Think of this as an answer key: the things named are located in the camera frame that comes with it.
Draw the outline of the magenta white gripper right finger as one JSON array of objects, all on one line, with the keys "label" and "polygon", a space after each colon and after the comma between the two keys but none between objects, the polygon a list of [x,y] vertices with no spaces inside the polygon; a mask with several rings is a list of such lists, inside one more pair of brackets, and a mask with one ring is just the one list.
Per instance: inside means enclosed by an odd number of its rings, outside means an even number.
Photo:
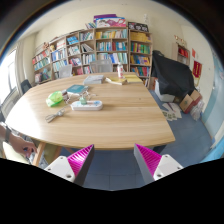
[{"label": "magenta white gripper right finger", "polygon": [[169,154],[160,155],[139,144],[134,145],[134,156],[146,184],[183,169]]}]

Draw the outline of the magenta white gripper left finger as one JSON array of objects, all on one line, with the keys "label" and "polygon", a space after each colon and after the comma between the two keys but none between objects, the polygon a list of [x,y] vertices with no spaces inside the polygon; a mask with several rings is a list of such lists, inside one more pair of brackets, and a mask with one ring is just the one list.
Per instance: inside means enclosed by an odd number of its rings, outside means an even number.
[{"label": "magenta white gripper left finger", "polygon": [[94,157],[94,145],[89,145],[68,157],[59,156],[45,170],[82,186]]}]

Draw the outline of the person's left hand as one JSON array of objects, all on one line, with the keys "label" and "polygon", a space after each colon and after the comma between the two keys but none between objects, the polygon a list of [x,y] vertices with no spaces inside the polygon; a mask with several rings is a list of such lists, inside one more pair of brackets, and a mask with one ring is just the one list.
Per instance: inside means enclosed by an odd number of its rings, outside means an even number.
[{"label": "person's left hand", "polygon": [[29,157],[32,153],[37,152],[37,148],[32,142],[25,141],[23,138],[14,134],[9,136],[9,144],[17,153],[24,157]]}]

